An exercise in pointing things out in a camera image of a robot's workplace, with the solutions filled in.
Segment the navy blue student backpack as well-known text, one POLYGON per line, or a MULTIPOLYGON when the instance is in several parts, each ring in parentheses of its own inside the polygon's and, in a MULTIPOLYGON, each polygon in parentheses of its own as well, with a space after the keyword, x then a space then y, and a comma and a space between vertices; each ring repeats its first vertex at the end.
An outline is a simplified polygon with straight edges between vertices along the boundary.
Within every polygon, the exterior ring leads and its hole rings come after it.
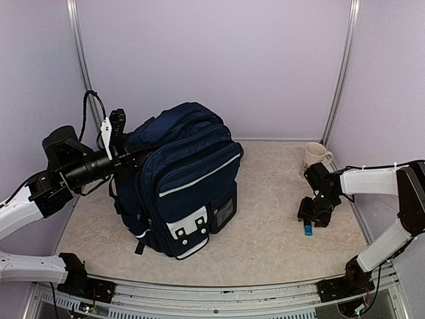
POLYGON ((234 217, 244 150, 213 111, 182 103, 129 133, 124 146, 143 154, 132 176, 109 184, 109 194, 137 254, 149 247, 183 260, 234 217))

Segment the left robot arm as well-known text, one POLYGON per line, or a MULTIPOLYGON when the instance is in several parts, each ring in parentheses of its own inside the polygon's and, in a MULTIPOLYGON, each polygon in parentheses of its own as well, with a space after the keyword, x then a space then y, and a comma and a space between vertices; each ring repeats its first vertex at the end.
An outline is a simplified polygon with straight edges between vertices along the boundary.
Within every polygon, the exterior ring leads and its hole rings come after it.
MULTIPOLYGON (((82 188, 108 176, 132 176, 149 147, 124 147, 95 152, 82 144, 72 126, 62 126, 42 141, 48 167, 26 181, 1 203, 1 238, 59 212, 82 188)), ((1 282, 50 282, 80 296, 93 289, 92 279, 72 253, 37 257, 1 253, 1 282)))

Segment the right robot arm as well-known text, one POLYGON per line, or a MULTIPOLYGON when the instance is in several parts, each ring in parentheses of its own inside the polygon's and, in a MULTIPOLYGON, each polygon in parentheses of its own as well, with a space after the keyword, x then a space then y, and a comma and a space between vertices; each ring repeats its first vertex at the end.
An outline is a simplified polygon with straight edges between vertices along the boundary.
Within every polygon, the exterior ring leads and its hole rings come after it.
POLYGON ((317 284, 322 301, 372 291, 375 287, 372 272, 397 257, 414 238, 424 233, 424 161, 376 167, 347 166, 334 172, 322 163, 315 163, 305 171, 304 177, 313 190, 313 197, 301 200, 297 218, 306 225, 328 226, 333 210, 343 197, 349 201, 357 194, 398 197, 395 222, 347 262, 343 276, 317 284))

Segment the blue capped black marker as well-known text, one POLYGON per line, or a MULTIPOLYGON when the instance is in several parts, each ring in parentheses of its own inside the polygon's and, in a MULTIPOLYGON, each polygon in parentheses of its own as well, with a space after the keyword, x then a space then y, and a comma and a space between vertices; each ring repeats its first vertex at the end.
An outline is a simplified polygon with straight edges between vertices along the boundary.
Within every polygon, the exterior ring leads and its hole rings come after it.
POLYGON ((313 235, 313 225, 311 221, 304 220, 303 221, 303 229, 304 229, 304 235, 307 237, 311 237, 313 235))

